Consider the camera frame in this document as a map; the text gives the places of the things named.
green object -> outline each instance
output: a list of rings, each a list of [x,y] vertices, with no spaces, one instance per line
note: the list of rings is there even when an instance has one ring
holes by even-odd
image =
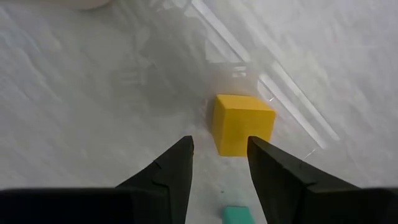
[[[223,211],[223,224],[254,224],[247,207],[228,206]]]

white surface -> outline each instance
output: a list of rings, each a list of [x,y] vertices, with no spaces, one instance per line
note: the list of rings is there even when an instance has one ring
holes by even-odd
[[[195,140],[187,223],[264,215],[217,156],[216,93],[256,95],[272,143],[359,186],[398,185],[395,1],[0,3],[0,187],[114,186]]]

